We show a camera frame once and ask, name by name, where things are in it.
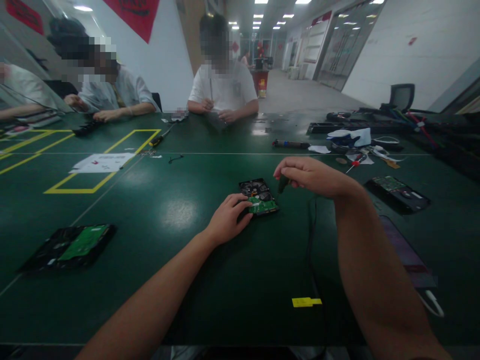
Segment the glass wall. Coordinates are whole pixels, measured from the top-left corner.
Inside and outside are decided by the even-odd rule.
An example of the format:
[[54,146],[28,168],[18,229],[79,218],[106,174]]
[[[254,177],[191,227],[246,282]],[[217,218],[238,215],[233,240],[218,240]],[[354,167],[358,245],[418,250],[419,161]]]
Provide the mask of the glass wall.
[[334,30],[317,78],[321,84],[342,91],[383,8],[380,2],[368,0],[333,16]]

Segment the white t-shirt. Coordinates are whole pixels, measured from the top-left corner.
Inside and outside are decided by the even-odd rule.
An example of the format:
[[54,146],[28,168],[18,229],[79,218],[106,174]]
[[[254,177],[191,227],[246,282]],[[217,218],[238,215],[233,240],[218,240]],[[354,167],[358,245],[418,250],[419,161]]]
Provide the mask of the white t-shirt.
[[218,74],[209,64],[200,66],[188,100],[201,103],[205,98],[213,100],[213,112],[238,110],[258,99],[250,71],[238,61],[228,74]]
[[13,64],[5,64],[8,73],[5,85],[0,85],[0,98],[10,107],[40,104],[62,112],[73,110],[38,76]]

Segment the red banner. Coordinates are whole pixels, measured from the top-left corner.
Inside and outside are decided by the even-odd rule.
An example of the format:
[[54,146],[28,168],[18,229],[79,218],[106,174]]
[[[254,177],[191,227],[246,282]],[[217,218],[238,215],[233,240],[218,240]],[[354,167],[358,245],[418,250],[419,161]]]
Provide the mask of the red banner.
[[6,11],[40,35],[44,34],[44,25],[40,14],[20,0],[6,0]]
[[103,0],[148,44],[160,0]]

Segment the paper sheet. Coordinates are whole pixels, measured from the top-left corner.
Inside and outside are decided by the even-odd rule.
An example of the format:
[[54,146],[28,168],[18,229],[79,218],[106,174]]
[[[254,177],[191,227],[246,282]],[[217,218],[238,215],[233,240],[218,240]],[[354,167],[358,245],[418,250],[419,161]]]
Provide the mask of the paper sheet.
[[[355,161],[358,154],[347,154],[345,156],[348,158],[348,160]],[[372,164],[375,164],[375,163],[368,155],[366,156],[366,159],[360,163],[360,165],[372,165]]]
[[93,154],[73,166],[69,174],[115,173],[135,156],[134,153]]
[[320,154],[330,154],[331,151],[326,146],[313,145],[308,148],[308,150],[320,153]]

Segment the yellow label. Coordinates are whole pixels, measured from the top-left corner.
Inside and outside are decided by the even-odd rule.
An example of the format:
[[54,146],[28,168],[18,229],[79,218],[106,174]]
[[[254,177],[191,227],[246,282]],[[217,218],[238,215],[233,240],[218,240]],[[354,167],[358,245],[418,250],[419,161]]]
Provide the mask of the yellow label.
[[314,304],[321,305],[322,300],[309,297],[297,297],[291,300],[294,308],[311,308]]

